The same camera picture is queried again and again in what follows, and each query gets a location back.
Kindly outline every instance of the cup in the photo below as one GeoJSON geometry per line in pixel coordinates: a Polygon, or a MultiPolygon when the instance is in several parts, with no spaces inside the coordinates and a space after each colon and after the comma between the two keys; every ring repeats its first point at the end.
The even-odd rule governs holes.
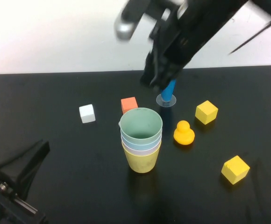
{"type": "Polygon", "coordinates": [[[154,142],[150,143],[150,144],[145,144],[145,145],[137,145],[137,144],[133,144],[129,141],[127,141],[122,135],[121,135],[121,140],[122,142],[124,142],[124,144],[131,148],[131,149],[134,149],[134,150],[137,150],[137,151],[145,151],[145,150],[148,150],[148,149],[151,149],[153,148],[154,146],[156,146],[160,140],[162,139],[162,135],[160,135],[158,137],[158,139],[156,139],[154,142]]]}
{"type": "Polygon", "coordinates": [[[145,155],[150,155],[152,153],[154,153],[161,145],[162,141],[161,139],[159,140],[159,142],[152,148],[149,148],[147,150],[134,150],[130,147],[128,147],[123,141],[122,141],[122,146],[125,150],[127,150],[128,152],[130,152],[131,154],[133,155],[142,155],[142,156],[145,156],[145,155]]]}
{"type": "Polygon", "coordinates": [[[121,135],[128,142],[146,145],[156,141],[162,133],[163,121],[158,113],[148,108],[127,111],[120,119],[121,135]]]}
{"type": "Polygon", "coordinates": [[[130,168],[147,173],[155,166],[161,146],[163,121],[155,111],[135,108],[120,119],[121,142],[130,168]]]}
{"type": "Polygon", "coordinates": [[[151,171],[155,167],[159,149],[160,146],[154,153],[145,156],[133,155],[125,148],[124,152],[130,168],[137,173],[144,174],[151,171]]]}

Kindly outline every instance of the table surface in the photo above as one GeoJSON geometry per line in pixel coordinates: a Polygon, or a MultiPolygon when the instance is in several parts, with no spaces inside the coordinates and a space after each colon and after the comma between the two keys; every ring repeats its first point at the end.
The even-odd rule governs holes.
{"type": "Polygon", "coordinates": [[[172,108],[140,86],[141,73],[0,75],[0,147],[50,142],[27,202],[53,224],[271,224],[271,66],[184,70],[172,108]],[[145,175],[129,168],[120,143],[120,99],[133,96],[164,121],[145,175]],[[219,108],[207,127],[194,119],[205,100],[219,108]],[[82,124],[87,104],[96,121],[82,124]],[[173,142],[180,120],[195,131],[190,147],[173,142]],[[221,168],[235,155],[251,170],[231,187],[221,168]]]}

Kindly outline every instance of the blue cup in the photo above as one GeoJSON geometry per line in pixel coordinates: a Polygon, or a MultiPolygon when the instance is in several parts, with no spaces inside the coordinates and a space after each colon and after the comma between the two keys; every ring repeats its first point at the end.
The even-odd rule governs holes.
{"type": "Polygon", "coordinates": [[[134,143],[131,143],[129,142],[128,140],[126,140],[122,135],[121,135],[121,139],[123,141],[123,143],[128,146],[129,148],[133,149],[133,150],[137,150],[137,151],[145,151],[145,150],[148,150],[148,149],[151,149],[153,148],[154,146],[156,146],[160,140],[162,138],[162,135],[160,135],[158,137],[158,139],[156,139],[155,141],[153,141],[152,143],[149,143],[149,144],[145,144],[145,145],[138,145],[138,144],[134,144],[134,143]]]}

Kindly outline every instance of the rubber duck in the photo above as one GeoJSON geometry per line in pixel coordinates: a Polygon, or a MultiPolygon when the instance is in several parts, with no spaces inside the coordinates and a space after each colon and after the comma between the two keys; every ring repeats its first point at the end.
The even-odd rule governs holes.
{"type": "Polygon", "coordinates": [[[174,131],[174,139],[181,145],[189,145],[195,139],[195,132],[190,128],[190,124],[181,120],[177,124],[177,129],[174,131]]]}

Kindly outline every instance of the cup rim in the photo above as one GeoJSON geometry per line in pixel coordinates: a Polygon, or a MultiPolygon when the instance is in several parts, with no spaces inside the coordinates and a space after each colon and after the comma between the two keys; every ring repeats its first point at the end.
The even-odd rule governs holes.
{"type": "Polygon", "coordinates": [[[155,136],[156,136],[159,132],[161,132],[162,129],[163,129],[163,119],[161,118],[161,116],[160,116],[156,111],[154,111],[154,110],[152,110],[152,109],[150,109],[150,108],[146,108],[146,107],[138,107],[138,108],[131,109],[131,110],[127,111],[126,113],[124,113],[124,114],[122,115],[122,117],[120,118],[120,121],[119,121],[120,131],[122,131],[122,133],[125,134],[126,136],[128,136],[129,138],[131,138],[131,139],[133,139],[133,140],[138,140],[137,138],[131,137],[131,136],[129,136],[128,134],[126,134],[126,133],[122,130],[122,128],[121,128],[121,120],[122,120],[123,116],[124,116],[125,114],[129,113],[130,111],[138,110],[138,109],[147,109],[147,110],[150,110],[150,111],[152,111],[153,113],[155,113],[155,114],[160,118],[160,121],[161,121],[160,130],[159,130],[155,135],[153,135],[153,136],[151,136],[151,137],[149,137],[149,138],[141,139],[141,140],[149,140],[149,139],[155,137],[155,136]]]}
{"type": "Polygon", "coordinates": [[[133,148],[127,146],[127,145],[124,143],[124,141],[122,140],[122,144],[123,144],[124,146],[126,146],[128,149],[131,149],[131,150],[134,150],[134,151],[140,151],[140,152],[147,152],[147,151],[149,151],[149,150],[155,148],[156,146],[159,146],[159,144],[161,144],[161,142],[162,142],[162,139],[160,139],[160,140],[158,141],[158,143],[157,143],[154,147],[151,147],[151,148],[146,149],[146,150],[136,150],[136,149],[133,149],[133,148]]]}
{"type": "Polygon", "coordinates": [[[123,139],[126,141],[126,142],[128,142],[128,143],[130,143],[130,144],[132,144],[132,145],[136,145],[136,146],[147,146],[147,145],[150,145],[150,144],[152,144],[152,143],[154,143],[154,142],[156,142],[157,140],[161,140],[162,139],[162,134],[160,134],[160,136],[156,139],[156,140],[154,140],[153,142],[151,142],[151,143],[149,143],[149,144],[142,144],[142,145],[139,145],[139,144],[135,144],[135,143],[132,143],[132,142],[130,142],[130,141],[128,141],[126,138],[124,138],[124,136],[121,134],[121,140],[123,141],[123,139]]]}
{"type": "Polygon", "coordinates": [[[130,154],[130,155],[132,155],[132,156],[137,156],[137,157],[144,157],[144,156],[149,156],[149,155],[152,155],[152,154],[156,153],[156,152],[160,149],[161,144],[160,144],[160,146],[158,146],[158,148],[157,148],[153,153],[151,153],[151,154],[149,154],[149,155],[134,155],[134,154],[130,153],[130,152],[124,147],[123,144],[122,144],[122,146],[123,146],[124,151],[127,152],[128,154],[130,154]]]}

